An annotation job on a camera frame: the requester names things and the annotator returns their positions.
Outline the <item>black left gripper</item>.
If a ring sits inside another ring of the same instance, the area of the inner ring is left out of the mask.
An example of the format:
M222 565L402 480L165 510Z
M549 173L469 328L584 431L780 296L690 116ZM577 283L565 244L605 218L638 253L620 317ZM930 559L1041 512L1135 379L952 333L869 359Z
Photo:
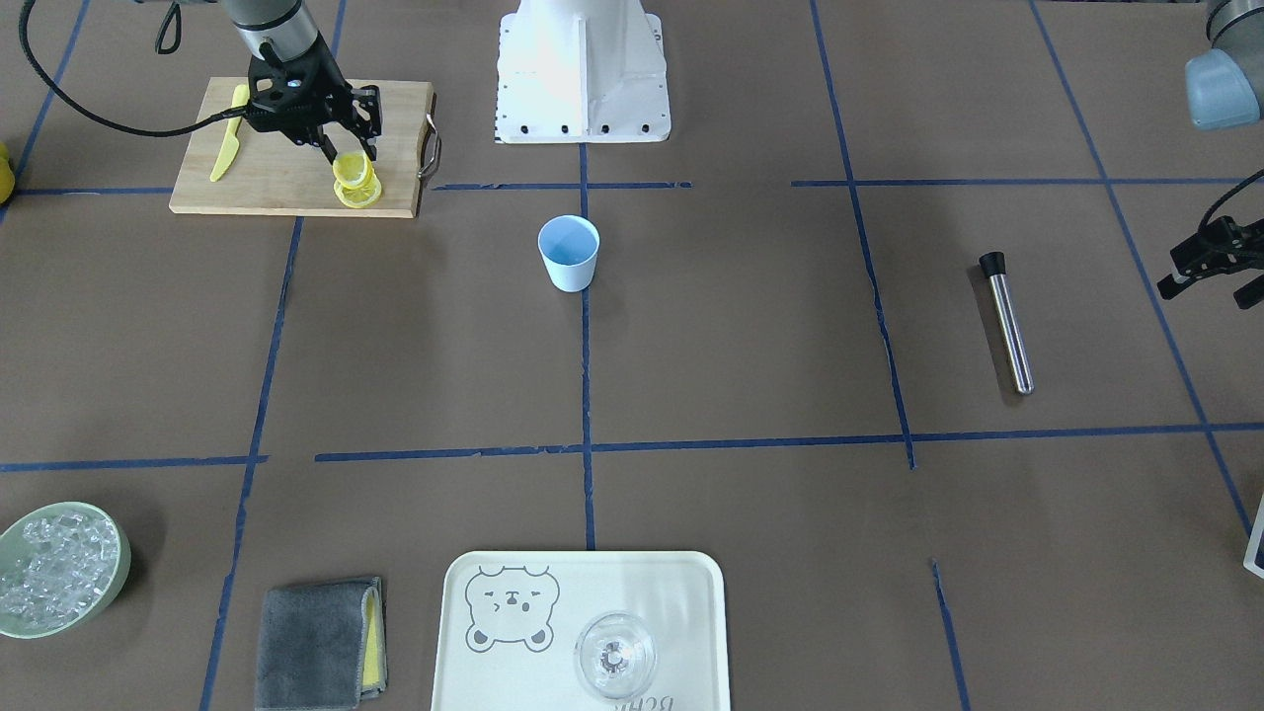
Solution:
M1221 216L1200 228L1170 249L1172 271L1157 281L1157 295L1173 300L1197 280L1261 269L1263 220L1237 225ZM1263 280L1251 280L1235 292L1237 309L1253 309L1264 301Z

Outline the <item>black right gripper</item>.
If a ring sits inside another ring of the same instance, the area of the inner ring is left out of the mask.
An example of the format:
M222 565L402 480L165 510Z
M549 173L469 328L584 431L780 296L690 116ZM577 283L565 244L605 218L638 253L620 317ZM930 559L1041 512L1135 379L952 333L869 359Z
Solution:
M254 57L246 121L258 133L281 133L297 145L310 145L334 164L337 151L324 127L345 123L370 162L382 135L380 87L349 87L331 54L300 54L272 66Z

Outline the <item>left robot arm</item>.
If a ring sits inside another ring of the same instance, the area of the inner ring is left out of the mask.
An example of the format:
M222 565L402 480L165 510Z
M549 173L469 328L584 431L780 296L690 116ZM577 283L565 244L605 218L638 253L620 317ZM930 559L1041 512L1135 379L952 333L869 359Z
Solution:
M1263 116L1263 4L1208 1L1205 35L1210 48L1188 59L1184 85L1189 119L1198 130L1224 130L1259 124ZM1236 221L1224 207L1230 199L1261 182L1255 171L1206 207L1194 233L1169 252L1172 269L1157 283L1163 300L1173 300L1210 277L1255 271L1255 278L1232 294L1237 309L1263 299L1263 221Z

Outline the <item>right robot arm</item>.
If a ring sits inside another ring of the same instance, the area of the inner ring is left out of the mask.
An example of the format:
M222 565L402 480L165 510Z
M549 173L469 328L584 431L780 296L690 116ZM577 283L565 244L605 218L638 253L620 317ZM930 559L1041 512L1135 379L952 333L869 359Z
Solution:
M303 1L226 1L229 19L252 53L245 121L337 157L325 127L343 127L375 159L382 135L380 89L354 87Z

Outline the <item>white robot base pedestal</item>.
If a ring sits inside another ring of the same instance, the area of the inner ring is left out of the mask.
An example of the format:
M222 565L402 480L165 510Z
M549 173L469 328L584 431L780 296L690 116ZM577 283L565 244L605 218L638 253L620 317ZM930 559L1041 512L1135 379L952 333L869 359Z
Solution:
M501 18L494 139L659 143L672 135L661 18L640 1L520 1Z

